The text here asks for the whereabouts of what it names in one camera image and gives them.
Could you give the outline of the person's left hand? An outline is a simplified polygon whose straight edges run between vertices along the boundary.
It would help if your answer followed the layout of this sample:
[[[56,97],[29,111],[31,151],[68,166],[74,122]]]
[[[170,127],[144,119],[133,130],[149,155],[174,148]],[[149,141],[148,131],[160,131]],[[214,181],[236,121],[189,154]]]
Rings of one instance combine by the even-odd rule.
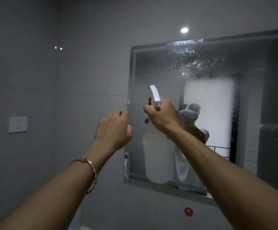
[[[94,142],[111,154],[125,147],[129,143],[126,142],[128,117],[128,111],[116,110],[109,113],[98,123]]]

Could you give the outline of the person's right hand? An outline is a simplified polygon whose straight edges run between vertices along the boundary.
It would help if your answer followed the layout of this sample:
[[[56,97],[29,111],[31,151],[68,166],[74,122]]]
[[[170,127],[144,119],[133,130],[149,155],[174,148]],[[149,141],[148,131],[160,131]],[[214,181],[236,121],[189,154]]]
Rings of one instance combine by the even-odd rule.
[[[147,116],[153,117],[153,125],[171,138],[174,132],[180,128],[177,111],[170,100],[160,97],[160,106],[152,106],[152,98],[148,99],[148,104],[144,105],[143,110]]]

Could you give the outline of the person's right forearm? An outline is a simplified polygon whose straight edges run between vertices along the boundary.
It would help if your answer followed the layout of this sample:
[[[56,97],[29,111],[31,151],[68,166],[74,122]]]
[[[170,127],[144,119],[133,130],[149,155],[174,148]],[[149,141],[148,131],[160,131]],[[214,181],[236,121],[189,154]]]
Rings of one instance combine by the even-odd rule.
[[[170,139],[183,152],[234,230],[278,230],[278,190],[226,160],[176,126]]]

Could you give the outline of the person's left forearm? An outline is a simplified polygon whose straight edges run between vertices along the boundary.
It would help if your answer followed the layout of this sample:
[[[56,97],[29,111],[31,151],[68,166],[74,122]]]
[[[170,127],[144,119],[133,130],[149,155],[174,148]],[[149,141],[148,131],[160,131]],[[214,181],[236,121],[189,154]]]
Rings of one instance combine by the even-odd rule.
[[[0,230],[67,230],[112,155],[93,142],[83,158],[71,162],[3,220]]]

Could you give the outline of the rectangular wall mirror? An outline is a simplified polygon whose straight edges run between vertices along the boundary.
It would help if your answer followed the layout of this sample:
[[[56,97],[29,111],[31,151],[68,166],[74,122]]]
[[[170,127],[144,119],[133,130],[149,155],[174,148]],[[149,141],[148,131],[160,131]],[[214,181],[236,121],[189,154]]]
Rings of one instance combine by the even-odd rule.
[[[123,182],[216,206],[143,105],[163,96],[182,126],[207,131],[211,150],[278,189],[278,30],[132,46],[127,110],[133,139]]]

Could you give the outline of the white wall socket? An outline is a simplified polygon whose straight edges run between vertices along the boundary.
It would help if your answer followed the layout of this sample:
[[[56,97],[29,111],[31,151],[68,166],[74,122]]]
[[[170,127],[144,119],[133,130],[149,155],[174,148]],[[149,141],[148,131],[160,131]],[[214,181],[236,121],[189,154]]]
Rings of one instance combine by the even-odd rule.
[[[23,117],[10,117],[8,125],[8,134],[27,132],[28,118]]]

